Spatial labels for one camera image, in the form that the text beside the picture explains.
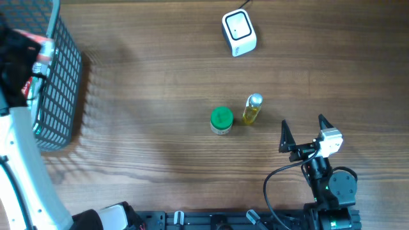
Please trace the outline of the yellow dish soap bottle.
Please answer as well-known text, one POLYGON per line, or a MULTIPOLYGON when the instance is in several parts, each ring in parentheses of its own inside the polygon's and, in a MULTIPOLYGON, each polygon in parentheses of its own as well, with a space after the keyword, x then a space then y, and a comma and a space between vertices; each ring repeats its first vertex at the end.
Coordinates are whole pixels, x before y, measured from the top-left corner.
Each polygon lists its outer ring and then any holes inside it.
POLYGON ((251 125, 255 122, 258 113, 261 110, 263 96, 259 93, 251 94, 245 104, 245 109, 242 115, 242 121, 246 125, 251 125))

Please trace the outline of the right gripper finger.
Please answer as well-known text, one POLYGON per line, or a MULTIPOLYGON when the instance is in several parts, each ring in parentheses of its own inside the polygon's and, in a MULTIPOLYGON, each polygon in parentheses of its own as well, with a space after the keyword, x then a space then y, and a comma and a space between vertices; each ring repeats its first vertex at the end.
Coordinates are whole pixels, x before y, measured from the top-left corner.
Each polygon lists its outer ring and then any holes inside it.
POLYGON ((279 143, 279 152, 287 153, 294 151, 296 148, 296 142, 293 138, 293 135, 289 129, 289 126, 286 120, 282 120, 281 123, 281 140, 279 143))
POLYGON ((322 114, 318 116, 318 120, 319 120, 320 130, 325 130, 325 129, 334 127, 322 114))

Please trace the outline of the green lid white jar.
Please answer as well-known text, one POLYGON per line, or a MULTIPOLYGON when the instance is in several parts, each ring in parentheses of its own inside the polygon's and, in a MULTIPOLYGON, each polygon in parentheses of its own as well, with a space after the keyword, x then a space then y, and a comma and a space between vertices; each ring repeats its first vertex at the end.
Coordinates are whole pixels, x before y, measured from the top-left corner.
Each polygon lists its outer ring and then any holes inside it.
POLYGON ((227 107, 215 108, 210 117, 211 130, 217 135, 227 134, 233 126, 234 116, 227 107))

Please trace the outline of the red white tissue pack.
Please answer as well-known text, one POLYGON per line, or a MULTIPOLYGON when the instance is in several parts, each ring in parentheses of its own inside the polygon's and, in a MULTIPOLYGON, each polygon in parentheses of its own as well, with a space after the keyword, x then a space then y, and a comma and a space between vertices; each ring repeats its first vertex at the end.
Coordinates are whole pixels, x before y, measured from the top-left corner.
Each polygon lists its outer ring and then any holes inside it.
POLYGON ((21 29, 16 29, 15 31, 41 45, 40 52, 37 55, 37 63, 41 63, 43 65, 51 64, 56 49, 55 41, 53 39, 29 33, 21 29))

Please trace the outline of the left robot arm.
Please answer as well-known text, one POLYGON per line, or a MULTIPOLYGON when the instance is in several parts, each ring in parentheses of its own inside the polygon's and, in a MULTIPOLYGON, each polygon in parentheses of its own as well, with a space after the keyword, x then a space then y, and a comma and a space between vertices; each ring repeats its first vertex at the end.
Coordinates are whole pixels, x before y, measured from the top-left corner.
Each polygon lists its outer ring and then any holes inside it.
POLYGON ((71 215, 58 197, 22 94, 41 47, 26 32, 1 26, 1 202, 11 229, 144 229, 126 202, 71 215))

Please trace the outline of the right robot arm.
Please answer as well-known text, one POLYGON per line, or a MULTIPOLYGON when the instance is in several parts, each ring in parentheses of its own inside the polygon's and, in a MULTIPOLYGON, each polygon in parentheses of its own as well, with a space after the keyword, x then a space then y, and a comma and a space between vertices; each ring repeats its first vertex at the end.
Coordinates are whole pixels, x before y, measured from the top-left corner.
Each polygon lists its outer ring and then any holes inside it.
POLYGON ((329 156, 343 143, 342 133, 320 114, 320 132, 307 144, 297 144, 287 122, 282 121, 279 152, 289 153, 291 163, 299 163, 312 190, 314 202, 304 206, 309 229, 361 229, 355 205, 358 176, 348 167, 332 167, 329 156))

